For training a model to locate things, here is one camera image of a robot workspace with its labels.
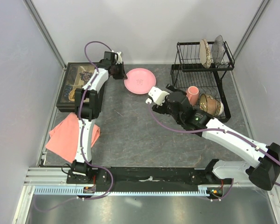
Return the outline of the cream speckled oval plate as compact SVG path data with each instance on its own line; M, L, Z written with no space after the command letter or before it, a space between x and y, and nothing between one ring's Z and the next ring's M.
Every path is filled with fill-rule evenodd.
M199 59L204 68L210 68L211 66L211 51L210 47L205 39L200 41Z

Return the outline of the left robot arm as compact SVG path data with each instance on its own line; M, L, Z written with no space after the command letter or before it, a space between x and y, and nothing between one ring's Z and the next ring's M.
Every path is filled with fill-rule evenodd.
M75 114L78 117L78 144L75 159L67 174L68 184L90 183L93 179L91 140L109 77L127 79L121 52L106 51L90 80L75 90Z

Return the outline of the pink plate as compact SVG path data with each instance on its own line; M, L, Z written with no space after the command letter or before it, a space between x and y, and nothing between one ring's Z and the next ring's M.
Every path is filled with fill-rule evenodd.
M127 79L124 80L124 85L134 94L147 94L156 85L155 75L150 70L144 68L132 69L127 72L126 76Z

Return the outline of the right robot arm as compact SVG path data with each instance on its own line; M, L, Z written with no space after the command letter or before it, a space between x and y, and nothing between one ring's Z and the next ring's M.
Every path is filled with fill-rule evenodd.
M204 172L208 183L214 184L220 179L232 178L249 181L267 191L274 185L280 185L276 182L280 175L280 145L266 145L242 135L207 112L194 108L184 91L170 84L166 88L169 92L156 86L149 91L146 103L152 105L150 113L169 115L182 127L181 133L197 134L243 159L211 162L210 169Z

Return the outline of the grey glass plate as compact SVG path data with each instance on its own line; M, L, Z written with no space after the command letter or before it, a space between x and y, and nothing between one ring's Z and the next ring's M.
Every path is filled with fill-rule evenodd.
M214 40L214 43L212 44L212 58L213 62L216 66L219 66L221 64L221 61L224 57L224 40L221 35L217 36Z

